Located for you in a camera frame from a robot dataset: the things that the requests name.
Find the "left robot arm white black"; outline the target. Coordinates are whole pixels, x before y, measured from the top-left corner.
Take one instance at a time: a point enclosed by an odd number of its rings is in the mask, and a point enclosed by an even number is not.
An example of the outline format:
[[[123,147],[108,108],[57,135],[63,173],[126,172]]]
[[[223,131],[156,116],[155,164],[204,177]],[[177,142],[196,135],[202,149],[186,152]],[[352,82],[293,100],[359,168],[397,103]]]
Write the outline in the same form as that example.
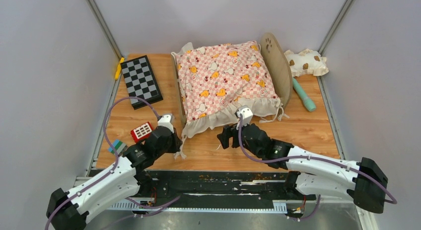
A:
[[[148,196],[152,183],[145,169],[165,153],[175,153],[182,142],[175,128],[157,126],[149,137],[130,146],[118,160],[83,184],[52,192],[45,229],[83,230],[100,213],[122,199]]]

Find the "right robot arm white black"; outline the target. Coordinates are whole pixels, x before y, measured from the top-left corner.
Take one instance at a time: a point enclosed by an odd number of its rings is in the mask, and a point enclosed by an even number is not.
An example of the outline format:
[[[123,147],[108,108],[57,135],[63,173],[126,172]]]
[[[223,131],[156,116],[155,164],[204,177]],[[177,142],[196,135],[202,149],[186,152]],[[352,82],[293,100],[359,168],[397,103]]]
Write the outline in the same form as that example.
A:
[[[226,125],[217,138],[223,149],[240,147],[255,162],[288,170],[283,191],[290,199],[301,194],[338,197],[376,214],[383,213],[385,203],[395,202],[386,198],[387,176],[370,158],[352,161],[315,154],[272,139],[255,124]]]

